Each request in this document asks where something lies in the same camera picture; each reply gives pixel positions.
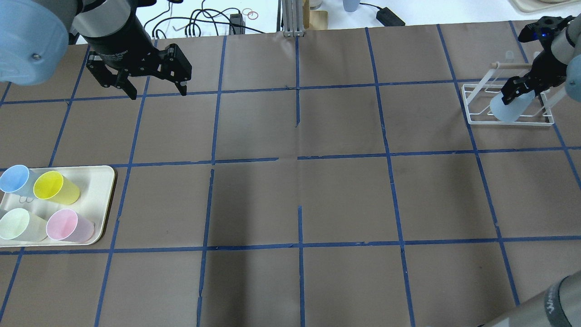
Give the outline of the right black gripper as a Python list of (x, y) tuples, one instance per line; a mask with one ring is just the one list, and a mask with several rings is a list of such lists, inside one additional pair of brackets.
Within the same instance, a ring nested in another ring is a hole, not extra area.
[(530, 72), (523, 76), (514, 76), (501, 88), (502, 103), (510, 105), (521, 95), (538, 95), (536, 89), (549, 89), (564, 83), (567, 65), (563, 64), (550, 50), (544, 50), (532, 63)]

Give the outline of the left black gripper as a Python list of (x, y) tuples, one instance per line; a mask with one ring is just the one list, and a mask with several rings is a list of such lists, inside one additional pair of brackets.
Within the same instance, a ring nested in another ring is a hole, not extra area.
[[(192, 79), (192, 65), (177, 44), (164, 50), (154, 48), (150, 37), (136, 16), (129, 18), (118, 31), (102, 37), (85, 37), (91, 46), (86, 68), (104, 88), (114, 87), (137, 99), (137, 89), (129, 76), (145, 76), (156, 71), (160, 80), (170, 81), (180, 95), (187, 95), (187, 83)], [(108, 67), (116, 69), (113, 74)]]

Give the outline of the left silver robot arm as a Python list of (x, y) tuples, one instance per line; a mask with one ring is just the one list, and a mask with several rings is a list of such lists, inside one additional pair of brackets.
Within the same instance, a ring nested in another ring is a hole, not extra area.
[(130, 77), (170, 81), (187, 94), (192, 65), (177, 44), (163, 50), (137, 18), (154, 0), (3, 0), (0, 3), (2, 82), (37, 85), (48, 81), (71, 40), (79, 34), (91, 47), (86, 67), (104, 88), (136, 99)]

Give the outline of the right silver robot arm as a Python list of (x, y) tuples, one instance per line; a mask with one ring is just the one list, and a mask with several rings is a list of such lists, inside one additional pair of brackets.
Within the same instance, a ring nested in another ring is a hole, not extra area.
[[(521, 31), (521, 43), (538, 40), (543, 51), (530, 71), (506, 81), (490, 102), (502, 122), (515, 122), (535, 96), (561, 84), (580, 101), (580, 17), (542, 17)], [(487, 327), (578, 327), (580, 273), (563, 277), (538, 295), (486, 323)]]

